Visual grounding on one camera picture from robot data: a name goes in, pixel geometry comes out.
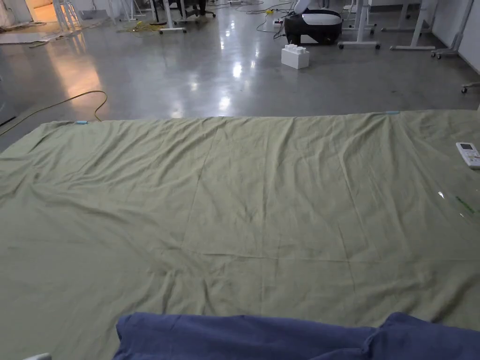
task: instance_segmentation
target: robot vacuum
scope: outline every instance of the robot vacuum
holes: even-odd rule
[[[289,44],[332,45],[342,34],[342,17],[327,9],[309,10],[287,16],[284,22]]]

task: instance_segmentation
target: blue towel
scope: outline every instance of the blue towel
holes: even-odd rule
[[[114,360],[471,360],[480,333],[393,313],[379,328],[255,316],[135,313]]]

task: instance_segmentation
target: white toy brick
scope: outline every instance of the white toy brick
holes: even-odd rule
[[[306,68],[310,60],[310,53],[306,48],[289,44],[282,49],[282,64],[295,69]]]

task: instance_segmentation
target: green bed sheet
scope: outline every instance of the green bed sheet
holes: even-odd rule
[[[0,358],[111,359],[136,311],[480,330],[459,141],[479,113],[41,125],[0,155]]]

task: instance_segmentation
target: remote control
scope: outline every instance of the remote control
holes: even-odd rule
[[[456,143],[456,146],[470,169],[480,169],[480,154],[472,143]]]

